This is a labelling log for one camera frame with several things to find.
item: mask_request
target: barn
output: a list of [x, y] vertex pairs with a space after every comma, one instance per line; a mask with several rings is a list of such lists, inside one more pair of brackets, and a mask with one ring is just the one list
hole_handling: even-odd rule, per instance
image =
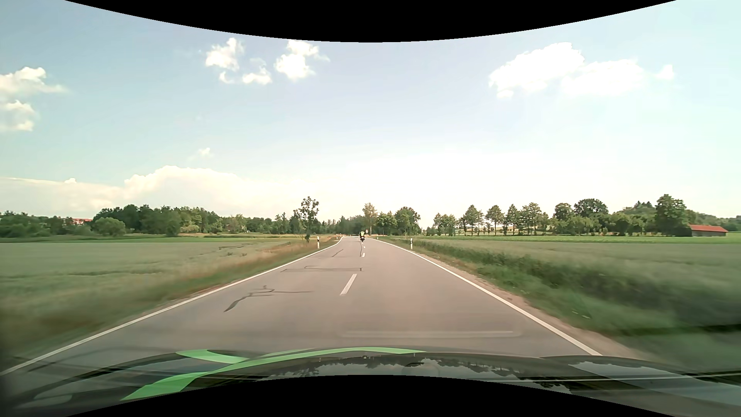
[[692, 236], [725, 236], [728, 230], [720, 226], [706, 226], [700, 224], [691, 224]]

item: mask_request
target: grass field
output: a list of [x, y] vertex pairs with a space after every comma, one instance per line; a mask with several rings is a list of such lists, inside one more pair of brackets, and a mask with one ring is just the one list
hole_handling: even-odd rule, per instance
[[[333, 238], [325, 237], [322, 247]], [[11, 353], [44, 351], [316, 251], [316, 242], [285, 237], [71, 242], [0, 249], [0, 337]]]
[[[386, 239], [408, 249], [408, 239]], [[741, 245], [418, 237], [414, 250], [666, 361], [741, 364]]]
[[425, 239], [440, 240], [503, 240], [519, 242], [561, 242], [561, 243], [690, 243], [690, 244], [741, 244], [741, 232], [729, 232], [726, 236], [713, 237], [674, 237], [674, 236], [565, 236], [541, 235], [533, 236], [497, 236], [481, 234], [480, 236], [420, 236]]
[[206, 234], [206, 233], [184, 233], [178, 237], [165, 237], [164, 234], [143, 234], [143, 233], [131, 233], [124, 236], [118, 237], [107, 237], [107, 236], [75, 236], [73, 234], [59, 234], [56, 236], [46, 237], [0, 237], [0, 243], [26, 243], [26, 242], [54, 242], [54, 243], [66, 243], [66, 242], [108, 242], [108, 241], [140, 241], [146, 239], [147, 242], [169, 242], [173, 239], [177, 239], [179, 242], [203, 242], [204, 238], [207, 239], [232, 239], [232, 240], [244, 240], [244, 239], [286, 239], [286, 238], [300, 238], [302, 235], [297, 234], [262, 234], [262, 233], [222, 233], [222, 234]]

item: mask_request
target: asphalt road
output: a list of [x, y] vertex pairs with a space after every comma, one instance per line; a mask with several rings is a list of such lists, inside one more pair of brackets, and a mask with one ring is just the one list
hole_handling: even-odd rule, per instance
[[188, 349], [405, 346], [503, 355], [588, 354], [419, 256], [378, 240], [343, 237], [314, 255], [4, 377], [14, 393], [87, 370]]

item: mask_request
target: white edge line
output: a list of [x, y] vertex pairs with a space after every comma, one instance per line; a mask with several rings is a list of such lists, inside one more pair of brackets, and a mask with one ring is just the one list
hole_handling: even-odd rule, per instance
[[[339, 242], [340, 242], [340, 241], [341, 241], [342, 239], [344, 239], [344, 237], [341, 237], [341, 238], [339, 238], [339, 240], [335, 240], [335, 242], [336, 242], [335, 244], [339, 243]], [[182, 306], [183, 304], [187, 304], [187, 303], [190, 303], [191, 301], [195, 301], [195, 300], [198, 300], [199, 298], [203, 298], [203, 297], [205, 297], [206, 295], [211, 295], [211, 294], [213, 294], [214, 292], [218, 292], [218, 291], [221, 291], [221, 290], [223, 290], [223, 289], [229, 288], [230, 286], [235, 286], [235, 285], [237, 285], [237, 284], [240, 284], [240, 283], [243, 283], [243, 282], [245, 282], [245, 281], [251, 280], [252, 278], [257, 278], [257, 277], [259, 277], [260, 275], [264, 275], [264, 274], [267, 274], [268, 272], [272, 272], [272, 271], [275, 271], [276, 269], [280, 269], [280, 268], [282, 268], [282, 267], [284, 267], [284, 266], [286, 266], [286, 265], [290, 265], [290, 264], [292, 264], [292, 263], [294, 263], [294, 262], [298, 262], [298, 261], [300, 261], [301, 259], [305, 259], [305, 258], [307, 258], [307, 257], [310, 257], [311, 255], [316, 255], [316, 254], [318, 254], [318, 253], [320, 253], [320, 252], [322, 252], [322, 251], [325, 251], [325, 250], [327, 250], [327, 249], [329, 249], [329, 248], [331, 248], [331, 247], [333, 247], [333, 246], [334, 246], [334, 245], [332, 245], [332, 246], [327, 246], [327, 247], [326, 247], [326, 248], [324, 248], [324, 249], [318, 250], [318, 251], [316, 251], [316, 252], [311, 252], [311, 253], [310, 253], [309, 255], [306, 255], [306, 256], [304, 256], [304, 257], [300, 257], [299, 259], [295, 259], [295, 260], [292, 260], [291, 262], [288, 262], [288, 263], [284, 263], [284, 264], [282, 264], [281, 266], [276, 266], [276, 267], [275, 267], [275, 268], [273, 268], [273, 269], [269, 269], [269, 270], [267, 270], [267, 271], [263, 271], [263, 272], [260, 272], [259, 274], [253, 275], [253, 276], [251, 276], [251, 277], [248, 277], [248, 278], [245, 278], [245, 279], [242, 279], [242, 280], [238, 280], [238, 281], [235, 281], [235, 282], [229, 283], [229, 284], [227, 284], [227, 285], [225, 285], [225, 286], [221, 286], [221, 287], [219, 287], [219, 288], [217, 288], [217, 289], [214, 289], [214, 290], [212, 290], [212, 291], [206, 292], [205, 294], [197, 295], [196, 297], [193, 297], [193, 298], [188, 298], [187, 300], [185, 300], [185, 301], [181, 301], [180, 303], [177, 303], [177, 304], [175, 304], [175, 305], [173, 305], [173, 306], [165, 307], [164, 309], [161, 309], [161, 310], [157, 310], [157, 311], [155, 311], [155, 312], [151, 312], [150, 314], [148, 314], [148, 315], [146, 315], [146, 316], [143, 316], [143, 317], [140, 317], [140, 318], [136, 318], [136, 319], [134, 319], [134, 320], [132, 320], [132, 321], [129, 321], [129, 322], [127, 322], [127, 323], [124, 323], [124, 324], [118, 325], [118, 326], [116, 326], [116, 327], [113, 327], [112, 329], [108, 329], [108, 330], [106, 330], [106, 331], [104, 331], [104, 332], [100, 332], [100, 333], [98, 333], [98, 334], [92, 335], [92, 336], [90, 336], [89, 338], [85, 338], [85, 339], [82, 339], [81, 341], [77, 341], [77, 342], [75, 342], [75, 343], [73, 343], [73, 344], [68, 344], [68, 345], [67, 345], [67, 346], [65, 346], [65, 347], [60, 347], [59, 349], [57, 349], [57, 350], [53, 350], [52, 352], [49, 352], [49, 353], [45, 353], [45, 354], [43, 354], [43, 355], [39, 356], [38, 358], [34, 358], [34, 359], [31, 359], [31, 360], [29, 360], [29, 361], [25, 361], [25, 362], [24, 362], [24, 363], [22, 363], [22, 364], [18, 364], [18, 365], [15, 365], [14, 367], [8, 368], [8, 369], [6, 369], [6, 370], [4, 370], [4, 371], [0, 372], [0, 376], [3, 376], [3, 375], [6, 375], [6, 374], [9, 374], [9, 373], [11, 373], [12, 371], [15, 371], [15, 370], [19, 370], [19, 369], [21, 369], [21, 368], [23, 368], [23, 367], [27, 367], [28, 365], [34, 364], [34, 363], [36, 363], [36, 362], [38, 362], [38, 361], [43, 361], [44, 359], [46, 359], [46, 358], [49, 358], [50, 356], [54, 356], [54, 355], [56, 355], [57, 353], [61, 353], [61, 352], [64, 352], [65, 350], [69, 350], [69, 349], [72, 349], [73, 347], [77, 347], [77, 346], [79, 346], [79, 345], [81, 345], [81, 344], [83, 344], [83, 343], [85, 343], [85, 342], [89, 342], [89, 341], [92, 341], [93, 339], [97, 339], [97, 338], [99, 338], [99, 337], [101, 337], [101, 336], [105, 336], [105, 335], [107, 335], [108, 333], [112, 333], [112, 332], [115, 332], [116, 330], [119, 330], [119, 329], [123, 329], [124, 327], [127, 327], [127, 326], [131, 326], [132, 324], [134, 324], [134, 323], [138, 323], [138, 322], [140, 322], [140, 321], [144, 320], [145, 318], [150, 318], [150, 317], [153, 317], [153, 316], [155, 316], [155, 315], [158, 315], [159, 313], [163, 313], [163, 312], [166, 312], [167, 310], [172, 310], [172, 309], [174, 309], [175, 307], [180, 307], [180, 306]]]
[[434, 266], [437, 266], [438, 268], [442, 269], [443, 271], [449, 272], [452, 275], [455, 275], [456, 277], [460, 278], [461, 280], [464, 280], [465, 282], [469, 283], [470, 285], [475, 286], [477, 289], [480, 289], [481, 291], [485, 292], [486, 294], [488, 294], [488, 295], [496, 298], [497, 300], [503, 302], [504, 304], [506, 304], [507, 306], [511, 307], [512, 309], [514, 309], [518, 313], [524, 315], [525, 317], [531, 319], [532, 321], [538, 323], [539, 325], [545, 327], [546, 329], [552, 331], [553, 333], [556, 333], [557, 335], [561, 336], [562, 338], [566, 339], [567, 341], [570, 341], [572, 344], [576, 345], [581, 350], [589, 353], [590, 355], [602, 356], [602, 353], [599, 353], [596, 350], [594, 350], [594, 349], [590, 348], [589, 346], [585, 345], [584, 343], [578, 341], [577, 339], [572, 338], [570, 335], [567, 335], [566, 333], [562, 332], [561, 330], [558, 330], [557, 328], [551, 326], [550, 324], [544, 322], [543, 320], [540, 320], [539, 318], [535, 317], [534, 315], [530, 314], [529, 312], [526, 312], [525, 310], [519, 308], [518, 306], [515, 306], [514, 304], [510, 303], [509, 301], [505, 300], [504, 298], [501, 298], [500, 296], [494, 294], [493, 292], [487, 290], [486, 288], [480, 286], [479, 284], [473, 283], [473, 282], [471, 282], [471, 281], [463, 278], [462, 276], [456, 274], [455, 272], [451, 271], [450, 269], [447, 269], [444, 266], [439, 265], [438, 263], [434, 263], [433, 261], [427, 259], [426, 257], [423, 257], [421, 255], [418, 255], [418, 254], [416, 254], [416, 253], [414, 253], [414, 252], [412, 252], [412, 251], [410, 251], [408, 249], [400, 248], [400, 247], [398, 247], [398, 246], [396, 246], [396, 245], [394, 245], [392, 243], [384, 242], [383, 240], [379, 240], [379, 242], [386, 243], [387, 245], [391, 245], [394, 248], [401, 249], [402, 251], [407, 251], [407, 252], [411, 253], [412, 255], [419, 257], [420, 259], [423, 259], [423, 260], [426, 260], [429, 263], [432, 263]]
[[358, 274], [353, 274], [353, 276], [350, 277], [350, 280], [348, 281], [348, 283], [345, 284], [345, 288], [343, 288], [342, 292], [339, 293], [340, 295], [345, 295], [348, 293], [348, 291], [350, 291], [350, 286], [353, 285], [353, 281], [355, 281], [356, 276], [358, 276]]

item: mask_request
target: grassy roadside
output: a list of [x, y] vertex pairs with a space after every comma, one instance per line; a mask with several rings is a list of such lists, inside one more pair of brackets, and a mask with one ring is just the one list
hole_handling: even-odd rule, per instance
[[559, 243], [674, 243], [674, 244], [741, 244], [741, 232], [729, 232], [724, 237], [675, 237], [675, 236], [567, 236], [567, 235], [534, 235], [534, 236], [503, 236], [486, 235], [480, 236], [424, 236], [428, 240], [501, 240], [516, 242], [559, 242]]
[[[324, 237], [321, 249], [336, 241]], [[90, 286], [83, 297], [66, 297], [64, 289], [49, 288], [59, 292], [54, 305], [43, 309], [23, 311], [8, 309], [0, 304], [0, 335], [6, 354], [11, 359], [8, 366], [32, 358], [54, 347], [82, 338], [112, 326], [125, 323], [144, 312], [150, 312], [168, 303], [222, 286], [236, 280], [275, 268], [284, 263], [316, 252], [315, 242], [285, 243], [261, 251], [259, 257], [245, 258], [237, 264], [211, 269], [208, 273], [183, 273], [165, 280], [136, 280], [116, 291]]]
[[286, 239], [300, 234], [260, 234], [260, 233], [221, 233], [221, 234], [180, 234], [175, 237], [166, 237], [164, 234], [132, 233], [123, 236], [77, 236], [74, 234], [60, 234], [45, 237], [0, 237], [0, 243], [84, 243], [84, 242], [208, 242], [210, 240], [240, 241], [245, 239]]
[[[382, 239], [409, 249], [408, 240]], [[415, 239], [414, 251], [521, 295], [573, 326], [665, 361], [704, 369], [741, 364], [741, 283], [656, 280], [614, 265], [543, 260], [426, 238]]]

